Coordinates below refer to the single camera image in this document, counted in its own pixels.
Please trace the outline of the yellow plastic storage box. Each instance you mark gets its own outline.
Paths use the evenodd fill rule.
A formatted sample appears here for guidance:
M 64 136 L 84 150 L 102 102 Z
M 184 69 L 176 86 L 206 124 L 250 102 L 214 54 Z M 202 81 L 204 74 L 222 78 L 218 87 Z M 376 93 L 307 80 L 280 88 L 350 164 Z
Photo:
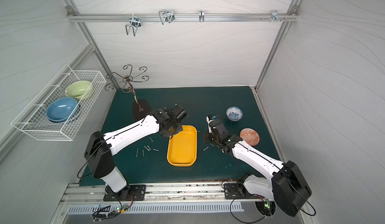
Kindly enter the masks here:
M 191 125 L 182 125 L 182 131 L 170 137 L 167 161 L 175 167 L 190 167 L 197 159 L 197 130 Z

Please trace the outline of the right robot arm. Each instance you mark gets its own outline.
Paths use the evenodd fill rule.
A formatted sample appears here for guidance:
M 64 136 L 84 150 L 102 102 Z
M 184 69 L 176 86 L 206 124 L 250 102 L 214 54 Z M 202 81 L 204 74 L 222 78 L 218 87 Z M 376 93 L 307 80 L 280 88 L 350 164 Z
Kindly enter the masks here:
M 287 215 L 295 217 L 308 202 L 312 191 L 296 163 L 276 160 L 256 150 L 238 135 L 231 135 L 214 115 L 206 117 L 205 141 L 262 174 L 245 174 L 237 182 L 241 197 L 258 195 L 275 202 Z

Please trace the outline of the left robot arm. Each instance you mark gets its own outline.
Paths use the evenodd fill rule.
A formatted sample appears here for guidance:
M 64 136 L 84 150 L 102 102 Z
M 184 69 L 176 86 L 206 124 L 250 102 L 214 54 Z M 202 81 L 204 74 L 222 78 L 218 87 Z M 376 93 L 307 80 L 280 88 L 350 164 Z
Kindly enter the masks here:
M 123 174 L 114 162 L 114 155 L 127 146 L 149 136 L 160 133 L 172 137 L 183 130 L 181 121 L 187 115 L 185 109 L 176 104 L 172 109 L 151 111 L 137 122 L 119 130 L 101 134 L 94 132 L 88 141 L 84 157 L 94 178 L 102 179 L 114 192 L 129 189 Z

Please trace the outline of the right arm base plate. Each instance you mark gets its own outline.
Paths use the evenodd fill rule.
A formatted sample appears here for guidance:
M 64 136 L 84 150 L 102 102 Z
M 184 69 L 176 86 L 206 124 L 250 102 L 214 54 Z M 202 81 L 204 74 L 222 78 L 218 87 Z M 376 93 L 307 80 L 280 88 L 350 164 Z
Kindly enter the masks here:
M 254 200 L 261 200 L 260 197 L 256 194 L 250 194 L 242 185 L 237 183 L 223 183 L 221 184 L 225 199 L 227 200 L 248 200 L 248 199 L 254 199 Z

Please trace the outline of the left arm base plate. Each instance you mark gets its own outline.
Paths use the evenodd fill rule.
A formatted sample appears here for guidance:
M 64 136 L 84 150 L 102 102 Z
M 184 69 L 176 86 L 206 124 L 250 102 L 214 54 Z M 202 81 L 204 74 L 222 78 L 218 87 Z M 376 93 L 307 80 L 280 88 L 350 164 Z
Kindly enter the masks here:
M 110 186 L 106 186 L 103 200 L 105 202 L 143 201 L 146 185 L 128 185 L 119 192 L 113 192 Z

